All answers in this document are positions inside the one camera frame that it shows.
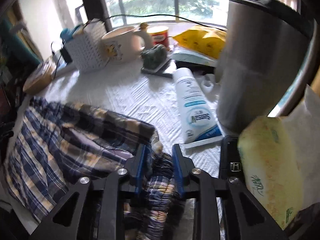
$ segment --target metal screw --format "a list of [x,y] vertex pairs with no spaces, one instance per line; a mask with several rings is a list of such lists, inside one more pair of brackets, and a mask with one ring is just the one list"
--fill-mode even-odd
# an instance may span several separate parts
[[82,183],[82,184],[87,184],[89,181],[90,181],[90,179],[88,177],[82,177],[80,179],[80,183]]
[[118,170],[118,174],[119,175],[124,175],[124,174],[126,174],[128,171],[126,170],[126,169],[124,169],[124,168],[121,168],[121,169],[119,169]]
[[230,177],[229,178],[229,181],[232,183],[232,184],[237,184],[239,182],[239,179],[236,178],[236,177]]
[[191,172],[192,172],[193,174],[200,174],[200,173],[201,173],[201,169],[199,169],[199,168],[193,168],[193,169],[191,170]]

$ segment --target plastic bag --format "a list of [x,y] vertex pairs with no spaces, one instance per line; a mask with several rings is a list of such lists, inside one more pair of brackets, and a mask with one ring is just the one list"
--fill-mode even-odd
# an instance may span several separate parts
[[215,67],[217,60],[206,55],[196,52],[192,49],[186,49],[181,46],[176,46],[170,55],[170,58],[176,61],[185,61],[195,64],[201,64],[206,66]]
[[282,124],[295,147],[297,165],[303,178],[305,209],[320,202],[320,98],[307,85],[301,102]]
[[199,51],[210,57],[219,58],[225,41],[226,32],[213,27],[196,25],[173,38],[180,46]]

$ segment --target red can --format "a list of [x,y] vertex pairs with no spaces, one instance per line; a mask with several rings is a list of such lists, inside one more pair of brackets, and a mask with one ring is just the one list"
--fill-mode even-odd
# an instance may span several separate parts
[[169,49],[168,30],[167,26],[155,26],[148,28],[147,33],[152,36],[153,45],[162,44]]

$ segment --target yellow bag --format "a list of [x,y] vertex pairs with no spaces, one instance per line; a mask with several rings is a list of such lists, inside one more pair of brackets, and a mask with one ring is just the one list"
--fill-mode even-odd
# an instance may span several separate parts
[[213,27],[196,25],[173,38],[180,46],[219,58],[226,42],[226,32]]

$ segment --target plaid blanket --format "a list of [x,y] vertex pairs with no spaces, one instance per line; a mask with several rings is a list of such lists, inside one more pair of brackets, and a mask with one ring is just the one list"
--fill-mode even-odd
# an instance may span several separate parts
[[80,177],[107,176],[123,167],[139,144],[147,145],[150,154],[143,206],[125,212],[134,225],[131,238],[168,239],[183,212],[174,192],[171,157],[163,153],[154,126],[112,111],[33,98],[5,161],[9,193],[40,222]]

